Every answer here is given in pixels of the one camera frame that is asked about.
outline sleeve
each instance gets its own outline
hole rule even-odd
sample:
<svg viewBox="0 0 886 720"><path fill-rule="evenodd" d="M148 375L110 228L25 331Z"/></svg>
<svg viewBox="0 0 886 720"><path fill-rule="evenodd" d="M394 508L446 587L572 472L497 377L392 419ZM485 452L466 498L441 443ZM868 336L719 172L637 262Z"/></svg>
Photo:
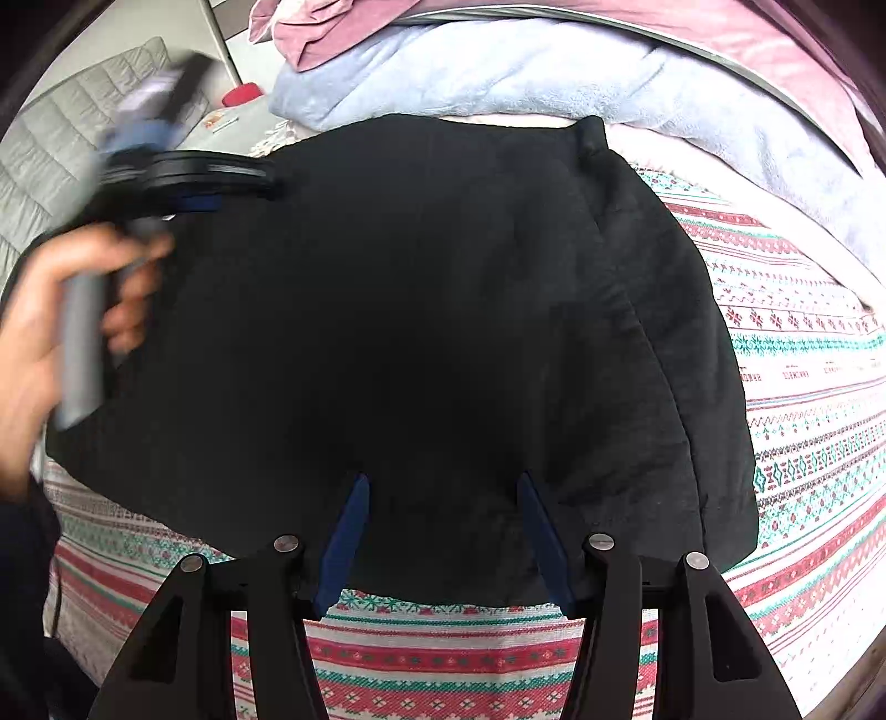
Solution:
<svg viewBox="0 0 886 720"><path fill-rule="evenodd" d="M48 716L43 604L61 535L49 500L32 478L24 503L0 501L0 715Z"/></svg>

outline black garment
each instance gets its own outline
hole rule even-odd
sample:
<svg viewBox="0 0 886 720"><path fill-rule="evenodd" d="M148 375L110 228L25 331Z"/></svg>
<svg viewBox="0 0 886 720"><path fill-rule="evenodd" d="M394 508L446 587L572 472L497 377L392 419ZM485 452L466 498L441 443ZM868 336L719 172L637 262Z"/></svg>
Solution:
<svg viewBox="0 0 886 720"><path fill-rule="evenodd" d="M43 603L58 519L32 480L27 502L0 501L0 708L4 717L47 717L50 672Z"/></svg>
<svg viewBox="0 0 886 720"><path fill-rule="evenodd" d="M0 708L19 720L86 720L98 689L55 638L43 636L50 560L61 534L33 479L24 503L0 500Z"/></svg>
<svg viewBox="0 0 886 720"><path fill-rule="evenodd" d="M753 550L744 393L699 253L602 122L390 116L277 151L286 199L174 220L148 340L53 457L235 556L334 520L349 586L547 601L529 470L589 531L720 569Z"/></svg>

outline light blue blanket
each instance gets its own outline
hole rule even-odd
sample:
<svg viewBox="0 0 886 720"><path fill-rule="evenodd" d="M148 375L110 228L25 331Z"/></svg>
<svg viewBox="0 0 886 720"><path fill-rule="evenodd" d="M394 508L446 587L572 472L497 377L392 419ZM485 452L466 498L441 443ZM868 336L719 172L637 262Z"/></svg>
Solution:
<svg viewBox="0 0 886 720"><path fill-rule="evenodd" d="M640 35L544 19L388 27L309 72L284 65L270 108L316 130L388 113L542 113L684 137L798 207L886 281L882 187L763 90Z"/></svg>

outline gray sofa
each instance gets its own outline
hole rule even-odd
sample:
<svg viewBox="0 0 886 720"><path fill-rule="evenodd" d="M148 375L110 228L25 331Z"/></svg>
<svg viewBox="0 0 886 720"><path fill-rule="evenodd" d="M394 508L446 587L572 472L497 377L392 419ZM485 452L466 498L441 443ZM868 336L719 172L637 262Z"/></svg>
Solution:
<svg viewBox="0 0 886 720"><path fill-rule="evenodd" d="M154 37L72 75L19 111L0 140L0 288L28 242L71 212L120 101L169 62L166 45ZM197 98L185 131L208 105Z"/></svg>

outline red and green patterned fabric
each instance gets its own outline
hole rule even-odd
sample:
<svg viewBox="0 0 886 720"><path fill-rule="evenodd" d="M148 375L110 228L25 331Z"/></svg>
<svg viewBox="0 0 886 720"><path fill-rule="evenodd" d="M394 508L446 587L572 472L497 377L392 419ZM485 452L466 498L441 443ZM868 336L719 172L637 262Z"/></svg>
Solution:
<svg viewBox="0 0 886 720"><path fill-rule="evenodd" d="M638 170L701 251L732 333L757 455L758 549L727 580L811 710L886 623L886 330L789 242L707 191ZM163 578L220 553L129 513L49 463L64 537L59 634L100 680ZM51 593L47 614L54 607ZM308 636L330 716L559 715L581 622L556 607L426 607L345 591ZM255 716L243 616L237 706ZM657 624L644 615L635 716L649 716Z"/></svg>

